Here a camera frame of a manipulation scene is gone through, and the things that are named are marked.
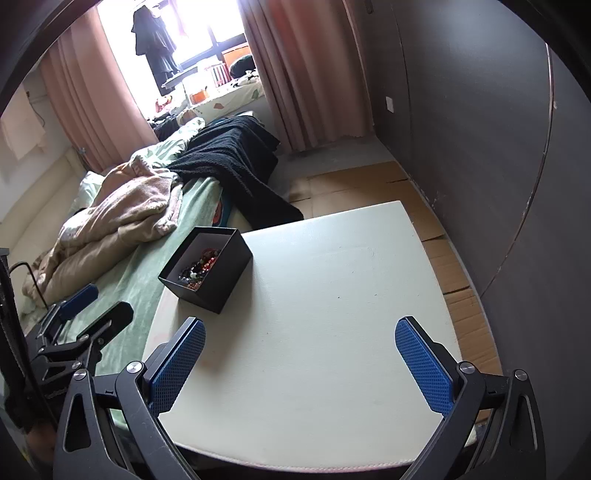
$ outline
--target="cardboard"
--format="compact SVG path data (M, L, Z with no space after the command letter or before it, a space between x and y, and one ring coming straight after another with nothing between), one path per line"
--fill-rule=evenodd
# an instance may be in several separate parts
M408 180L374 182L350 190L312 195L311 200L314 217L400 200L421 241L444 234L441 224Z
M304 220L307 220L308 218L312 218L312 199L305 199L305 200L299 200L297 202L291 202L291 204L297 208L299 211L302 212L302 214L304 215Z
M487 374L502 375L495 341L471 288L443 296L452 317L462 358Z
M373 187L376 183L389 183L406 178L406 174L396 162L377 163L310 177L310 193L311 196L316 196L359 187Z
M442 293L450 293L470 286L446 238L427 240L423 242L423 248L429 257Z
M295 179L290 182L289 201L297 202L299 200L306 200L312 197L310 190L310 180Z

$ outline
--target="black box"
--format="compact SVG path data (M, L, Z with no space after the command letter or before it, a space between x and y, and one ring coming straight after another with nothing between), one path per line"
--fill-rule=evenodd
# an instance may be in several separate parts
M221 251L199 289L191 290L182 285L178 277L201 258L206 248ZM168 260L158 279L178 298L220 313L251 258L252 252L238 230L196 226Z

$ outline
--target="pillow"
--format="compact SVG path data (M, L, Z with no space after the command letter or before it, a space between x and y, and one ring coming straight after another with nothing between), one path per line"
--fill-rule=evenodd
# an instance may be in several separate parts
M163 142L142 148L131 157L143 155L152 168L168 167L187 149L189 141L205 127L203 118L193 118Z
M78 210L88 208L99 193L100 186L103 184L104 176L88 172L80 182L78 187L78 195L70 205L68 218L71 218Z

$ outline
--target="wall outlet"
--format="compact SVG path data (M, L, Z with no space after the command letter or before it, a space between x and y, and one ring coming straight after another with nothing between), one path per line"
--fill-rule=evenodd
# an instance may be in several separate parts
M390 97L386 97L386 108L394 113L394 102Z

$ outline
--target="white table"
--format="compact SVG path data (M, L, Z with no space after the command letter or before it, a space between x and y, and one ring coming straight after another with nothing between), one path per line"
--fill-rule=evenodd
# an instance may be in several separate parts
M441 415L394 345L413 315L459 361L446 304L400 202L244 235L254 261L222 313L164 290L144 358L188 316L207 341L173 409L174 442L300 472L409 463Z

